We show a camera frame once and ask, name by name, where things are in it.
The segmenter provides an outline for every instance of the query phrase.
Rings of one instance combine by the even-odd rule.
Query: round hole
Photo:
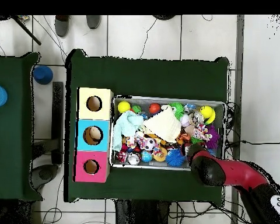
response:
[[[99,111],[102,109],[102,101],[100,97],[91,96],[87,99],[86,106],[90,111]]]
[[[103,132],[97,126],[87,127],[84,130],[83,139],[89,145],[98,145],[103,139]]]
[[[84,171],[89,174],[95,174],[99,171],[100,166],[96,160],[88,160],[84,163]]]

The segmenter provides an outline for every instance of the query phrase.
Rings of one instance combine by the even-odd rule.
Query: blue spiky ball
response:
[[[169,166],[180,167],[185,161],[185,157],[181,154],[179,149],[173,149],[168,152],[165,161]]]

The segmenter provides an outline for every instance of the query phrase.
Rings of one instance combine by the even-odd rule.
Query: table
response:
[[[111,89],[115,95],[168,97],[226,102],[226,58],[209,61],[134,60],[85,57],[72,50],[66,59],[64,199],[118,198],[164,201],[212,201],[222,205],[222,187],[205,187],[190,171],[111,167],[105,183],[72,181],[76,89]]]

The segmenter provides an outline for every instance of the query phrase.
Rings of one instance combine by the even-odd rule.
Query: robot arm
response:
[[[280,194],[248,163],[213,157],[199,144],[185,151],[194,176],[206,186],[234,186],[253,224],[280,224]]]

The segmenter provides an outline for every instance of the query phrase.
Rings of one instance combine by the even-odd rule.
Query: red ball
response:
[[[152,103],[152,104],[150,104],[150,106],[149,106],[149,112],[150,112],[151,114],[158,113],[160,110],[161,110],[161,107],[160,107],[160,105],[157,104],[157,103]]]

